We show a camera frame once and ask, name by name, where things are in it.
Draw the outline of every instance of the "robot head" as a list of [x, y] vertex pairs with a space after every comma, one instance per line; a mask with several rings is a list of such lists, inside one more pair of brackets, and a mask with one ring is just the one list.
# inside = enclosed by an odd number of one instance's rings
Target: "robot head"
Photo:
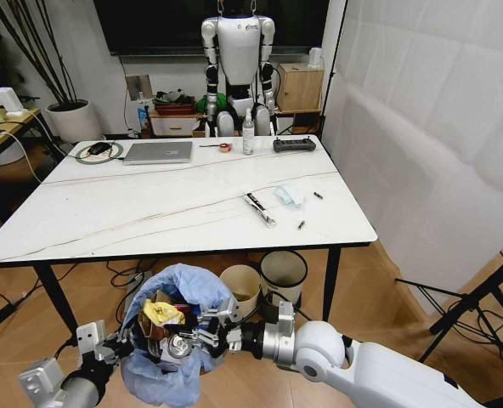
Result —
[[223, 4], [223, 17], [250, 15], [251, 10], [245, 10], [244, 0], [218, 0]]

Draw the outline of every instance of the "blue plastic bag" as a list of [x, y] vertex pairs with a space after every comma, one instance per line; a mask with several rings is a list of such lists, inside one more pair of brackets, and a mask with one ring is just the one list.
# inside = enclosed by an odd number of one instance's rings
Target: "blue plastic bag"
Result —
[[[222, 300], [233, 297], [209, 270], [179, 263], [165, 268], [142, 285], [123, 325], [137, 315], [145, 299], [157, 291], [170, 297], [181, 294], [188, 303], [199, 304], [202, 310], [217, 308]], [[163, 374], [160, 367], [148, 360], [145, 351], [135, 349], [122, 361], [122, 377], [128, 392], [147, 404], [185, 407], [195, 404], [201, 396], [201, 367], [211, 371], [215, 366], [216, 362], [208, 353], [194, 349], [177, 372]]]

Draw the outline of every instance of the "green cloth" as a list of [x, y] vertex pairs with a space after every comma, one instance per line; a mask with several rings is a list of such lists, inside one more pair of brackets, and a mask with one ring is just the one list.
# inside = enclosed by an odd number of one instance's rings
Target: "green cloth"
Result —
[[[218, 93], [216, 107], [218, 108], [218, 111], [227, 109], [227, 97], [224, 93]], [[206, 95], [204, 95], [202, 99], [197, 102], [196, 109], [197, 112], [206, 113]]]

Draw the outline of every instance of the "white curtain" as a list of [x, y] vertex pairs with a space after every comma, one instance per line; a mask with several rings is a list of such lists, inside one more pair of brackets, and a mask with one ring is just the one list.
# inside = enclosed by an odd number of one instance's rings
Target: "white curtain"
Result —
[[503, 247], [503, 0], [348, 0], [336, 70], [335, 164], [402, 275], [457, 291]]

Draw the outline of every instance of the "spray bottle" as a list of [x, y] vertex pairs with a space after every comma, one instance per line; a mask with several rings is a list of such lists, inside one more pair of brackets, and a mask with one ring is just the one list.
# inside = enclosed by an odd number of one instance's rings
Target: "spray bottle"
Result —
[[246, 119], [242, 123], [242, 152], [245, 155], [253, 153], [253, 137], [255, 136], [255, 127], [252, 122], [252, 110], [246, 110]]

